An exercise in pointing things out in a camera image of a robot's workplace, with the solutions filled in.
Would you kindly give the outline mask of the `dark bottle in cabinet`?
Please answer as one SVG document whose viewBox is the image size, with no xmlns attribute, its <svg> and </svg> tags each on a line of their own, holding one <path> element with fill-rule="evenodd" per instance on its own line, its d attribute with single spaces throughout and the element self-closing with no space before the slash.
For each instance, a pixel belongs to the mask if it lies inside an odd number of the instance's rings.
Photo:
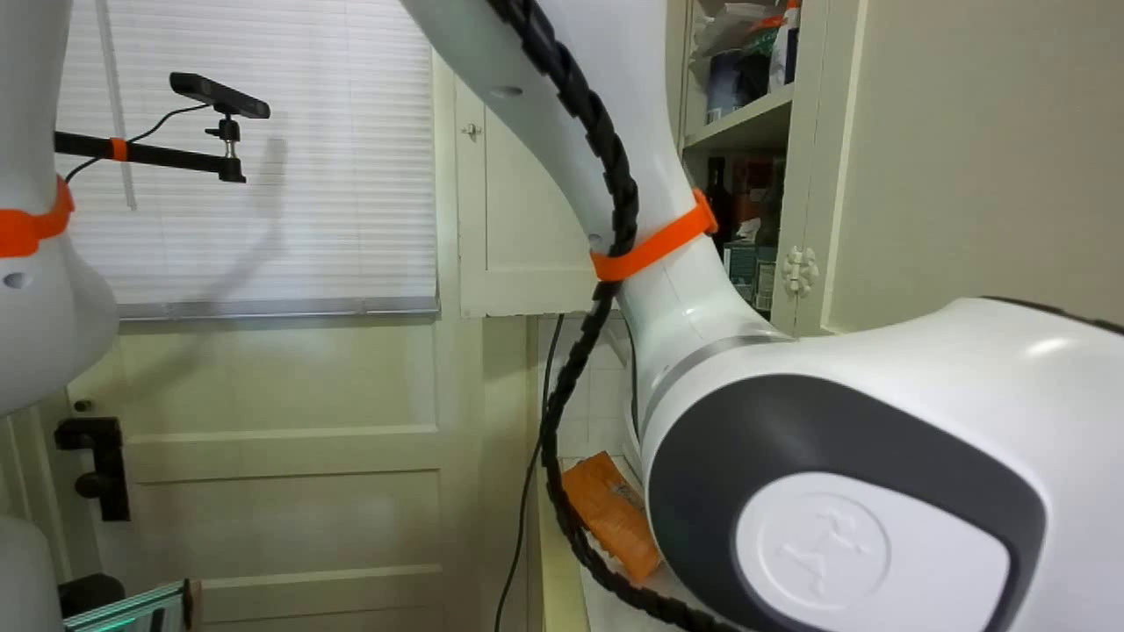
<svg viewBox="0 0 1124 632">
<path fill-rule="evenodd" d="M 706 201 L 714 210 L 714 243 L 725 254 L 736 230 L 736 206 L 733 206 L 733 193 L 727 190 L 727 161 L 725 156 L 711 156 L 706 161 Z"/>
</svg>

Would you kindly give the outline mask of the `orange box on counter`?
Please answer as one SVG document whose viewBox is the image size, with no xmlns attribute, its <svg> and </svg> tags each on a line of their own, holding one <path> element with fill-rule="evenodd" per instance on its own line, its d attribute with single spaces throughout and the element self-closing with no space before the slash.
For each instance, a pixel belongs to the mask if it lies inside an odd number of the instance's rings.
<svg viewBox="0 0 1124 632">
<path fill-rule="evenodd" d="M 588 561 L 647 587 L 664 557 L 642 501 L 611 453 L 592 453 L 561 471 L 561 497 L 588 549 Z"/>
</svg>

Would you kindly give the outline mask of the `metal cabinet hinge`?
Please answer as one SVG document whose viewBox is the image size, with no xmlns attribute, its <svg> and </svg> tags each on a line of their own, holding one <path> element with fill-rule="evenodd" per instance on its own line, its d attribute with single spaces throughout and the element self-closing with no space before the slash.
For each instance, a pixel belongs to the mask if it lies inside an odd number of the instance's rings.
<svg viewBox="0 0 1124 632">
<path fill-rule="evenodd" d="M 804 298 L 819 285 L 819 257 L 812 249 L 790 249 L 781 263 L 782 292 Z"/>
</svg>

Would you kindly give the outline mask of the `white window blind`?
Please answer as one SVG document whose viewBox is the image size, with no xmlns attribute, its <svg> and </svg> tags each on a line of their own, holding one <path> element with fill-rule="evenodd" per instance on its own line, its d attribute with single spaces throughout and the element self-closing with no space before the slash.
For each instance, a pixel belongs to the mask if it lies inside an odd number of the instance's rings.
<svg viewBox="0 0 1124 632">
<path fill-rule="evenodd" d="M 76 254 L 126 318 L 389 316 L 435 305 L 433 48 L 400 0 L 72 0 L 69 133 L 139 133 L 171 69 L 250 90 L 242 181 L 98 161 Z"/>
</svg>

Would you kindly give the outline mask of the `closed cream cabinet door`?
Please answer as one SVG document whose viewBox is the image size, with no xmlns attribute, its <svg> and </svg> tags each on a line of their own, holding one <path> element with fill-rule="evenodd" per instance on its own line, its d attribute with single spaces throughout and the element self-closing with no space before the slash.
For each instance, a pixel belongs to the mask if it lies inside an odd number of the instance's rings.
<svg viewBox="0 0 1124 632">
<path fill-rule="evenodd" d="M 1000 296 L 1124 318 L 1124 0 L 804 0 L 790 334 Z"/>
</svg>

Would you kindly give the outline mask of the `black door latch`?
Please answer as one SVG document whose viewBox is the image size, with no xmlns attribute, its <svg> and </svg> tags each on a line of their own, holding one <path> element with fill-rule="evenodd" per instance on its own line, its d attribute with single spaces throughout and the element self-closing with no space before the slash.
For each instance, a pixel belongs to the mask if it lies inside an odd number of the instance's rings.
<svg viewBox="0 0 1124 632">
<path fill-rule="evenodd" d="M 116 419 L 62 419 L 51 430 L 60 448 L 83 448 L 92 465 L 72 481 L 82 497 L 96 497 L 106 523 L 130 519 L 124 430 Z"/>
</svg>

